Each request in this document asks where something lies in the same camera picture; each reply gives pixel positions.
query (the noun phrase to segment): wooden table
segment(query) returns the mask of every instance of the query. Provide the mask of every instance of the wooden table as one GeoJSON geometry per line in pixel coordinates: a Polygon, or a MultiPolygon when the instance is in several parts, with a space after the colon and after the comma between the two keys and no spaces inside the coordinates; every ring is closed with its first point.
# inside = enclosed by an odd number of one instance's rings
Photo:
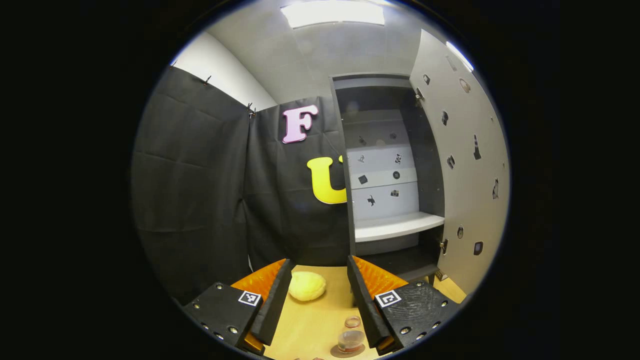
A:
{"type": "MultiPolygon", "coordinates": [[[[345,319],[353,315],[360,316],[353,304],[347,268],[296,265],[291,272],[296,271],[322,275],[326,279],[326,290],[318,299],[308,302],[296,300],[287,294],[273,341],[271,346],[265,346],[264,355],[276,360],[312,360],[315,357],[338,359],[331,355],[331,349],[338,344],[338,335],[345,319]]],[[[466,296],[451,279],[440,282],[436,278],[434,287],[457,303],[466,296]]],[[[369,348],[366,335],[363,344],[365,350],[348,359],[379,358],[376,349],[369,348]]]]}

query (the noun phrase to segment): yellow sponge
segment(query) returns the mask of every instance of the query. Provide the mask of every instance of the yellow sponge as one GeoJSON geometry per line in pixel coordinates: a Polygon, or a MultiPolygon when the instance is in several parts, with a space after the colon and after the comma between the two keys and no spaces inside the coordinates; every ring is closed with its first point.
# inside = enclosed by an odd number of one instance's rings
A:
{"type": "Polygon", "coordinates": [[[314,300],[324,293],[326,280],[315,272],[298,271],[291,273],[289,293],[300,301],[314,300]]]}

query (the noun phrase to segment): letter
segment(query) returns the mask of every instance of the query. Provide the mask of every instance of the letter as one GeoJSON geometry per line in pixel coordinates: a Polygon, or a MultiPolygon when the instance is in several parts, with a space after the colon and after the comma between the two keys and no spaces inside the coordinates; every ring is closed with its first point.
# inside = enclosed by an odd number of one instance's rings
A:
{"type": "Polygon", "coordinates": [[[314,195],[325,204],[340,204],[347,202],[347,189],[334,190],[331,187],[329,177],[329,166],[333,163],[331,158],[315,158],[307,162],[307,167],[311,169],[311,186],[314,195]]]}
{"type": "Polygon", "coordinates": [[[311,116],[309,116],[309,113],[317,115],[318,107],[309,105],[282,113],[287,118],[287,134],[282,139],[283,143],[300,142],[307,138],[307,134],[302,132],[300,126],[304,126],[307,130],[311,128],[311,116]]]}

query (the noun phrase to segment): black curtain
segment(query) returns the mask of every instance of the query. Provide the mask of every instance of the black curtain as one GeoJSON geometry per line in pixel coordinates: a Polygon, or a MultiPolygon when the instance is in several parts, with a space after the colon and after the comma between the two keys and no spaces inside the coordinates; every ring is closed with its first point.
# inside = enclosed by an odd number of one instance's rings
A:
{"type": "Polygon", "coordinates": [[[235,99],[172,68],[138,128],[134,219],[156,275],[181,304],[250,274],[241,202],[248,121],[235,99]]]}
{"type": "Polygon", "coordinates": [[[312,190],[313,158],[330,157],[331,185],[344,189],[342,127],[330,97],[309,97],[258,111],[249,125],[244,209],[253,269],[282,258],[301,265],[345,266],[349,254],[346,203],[325,204],[312,190]],[[283,112],[316,105],[307,138],[283,143],[283,112]]]}

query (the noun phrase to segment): open door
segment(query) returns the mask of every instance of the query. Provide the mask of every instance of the open door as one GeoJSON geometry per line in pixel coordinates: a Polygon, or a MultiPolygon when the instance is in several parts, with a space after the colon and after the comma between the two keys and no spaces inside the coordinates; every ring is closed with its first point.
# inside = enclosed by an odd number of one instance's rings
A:
{"type": "Polygon", "coordinates": [[[438,267],[469,294],[491,265],[506,222],[510,189],[506,139],[473,73],[424,30],[410,83],[441,157],[446,247],[440,251],[438,267]]]}

